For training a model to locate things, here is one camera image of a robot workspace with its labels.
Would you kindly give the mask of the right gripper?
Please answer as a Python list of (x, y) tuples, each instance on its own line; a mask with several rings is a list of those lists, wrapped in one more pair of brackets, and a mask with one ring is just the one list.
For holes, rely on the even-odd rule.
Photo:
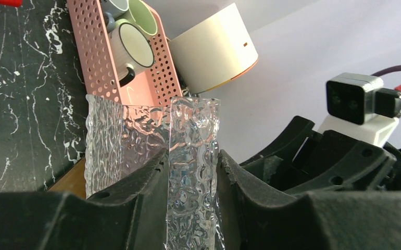
[(401, 149), (377, 147), (344, 134), (313, 130), (295, 116), (242, 167), (284, 193), (401, 190)]

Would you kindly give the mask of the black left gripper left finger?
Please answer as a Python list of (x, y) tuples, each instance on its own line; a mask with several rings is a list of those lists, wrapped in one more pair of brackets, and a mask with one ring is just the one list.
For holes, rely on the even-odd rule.
[(168, 151), (82, 199), (69, 192), (0, 193), (0, 249), (163, 249)]

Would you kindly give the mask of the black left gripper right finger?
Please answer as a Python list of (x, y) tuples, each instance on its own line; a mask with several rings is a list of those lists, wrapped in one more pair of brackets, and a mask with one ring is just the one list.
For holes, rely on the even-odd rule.
[(226, 249), (401, 249), (401, 192), (293, 197), (221, 150), (217, 193)]

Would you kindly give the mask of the clear textured square holder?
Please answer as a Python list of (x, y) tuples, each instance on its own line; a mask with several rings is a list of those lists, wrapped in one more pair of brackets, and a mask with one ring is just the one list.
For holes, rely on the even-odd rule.
[(221, 249), (217, 200), (220, 101), (174, 97), (166, 107), (87, 95), (87, 198), (136, 201), (128, 249)]

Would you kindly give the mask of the white ribbed mug black rim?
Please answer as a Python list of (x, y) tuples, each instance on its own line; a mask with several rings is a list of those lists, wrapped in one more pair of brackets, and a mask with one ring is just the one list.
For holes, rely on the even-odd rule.
[(132, 82), (155, 62), (147, 38), (131, 23), (124, 22), (111, 31), (109, 42), (121, 87)]

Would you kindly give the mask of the brown oval wooden tray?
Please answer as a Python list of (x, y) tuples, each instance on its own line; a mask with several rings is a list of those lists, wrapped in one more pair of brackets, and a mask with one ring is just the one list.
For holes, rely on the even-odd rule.
[(86, 180), (84, 178), (86, 159), (80, 159), (67, 173), (65, 173), (48, 191), (70, 192), (79, 198), (86, 199)]

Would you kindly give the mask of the pink perforated basket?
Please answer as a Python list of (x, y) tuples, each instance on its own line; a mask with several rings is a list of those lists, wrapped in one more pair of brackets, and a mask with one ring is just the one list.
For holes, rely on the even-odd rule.
[(182, 90), (158, 13), (144, 1), (68, 1), (86, 91), (168, 106)]

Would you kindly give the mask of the white cylindrical appliance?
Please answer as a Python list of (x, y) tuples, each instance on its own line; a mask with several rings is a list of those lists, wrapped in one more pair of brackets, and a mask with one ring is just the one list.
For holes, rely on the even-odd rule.
[(238, 78), (259, 58), (236, 3), (170, 40), (169, 48), (176, 69), (193, 94)]

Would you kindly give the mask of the green mug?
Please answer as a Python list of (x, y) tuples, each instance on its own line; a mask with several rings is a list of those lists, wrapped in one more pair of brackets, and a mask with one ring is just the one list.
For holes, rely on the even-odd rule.
[(128, 0), (129, 8), (122, 18), (136, 26), (150, 40), (158, 32), (157, 21), (149, 7), (141, 0)]

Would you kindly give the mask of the grey mug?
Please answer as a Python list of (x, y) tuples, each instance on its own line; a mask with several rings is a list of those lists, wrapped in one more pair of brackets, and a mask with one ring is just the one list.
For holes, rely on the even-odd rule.
[(127, 0), (100, 0), (106, 30), (110, 33), (115, 28), (115, 19), (129, 9)]

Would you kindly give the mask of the right red plastic bin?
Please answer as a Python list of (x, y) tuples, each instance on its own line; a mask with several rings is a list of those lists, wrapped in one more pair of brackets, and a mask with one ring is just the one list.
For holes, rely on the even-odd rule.
[(0, 0), (0, 5), (20, 7), (22, 5), (22, 0)]

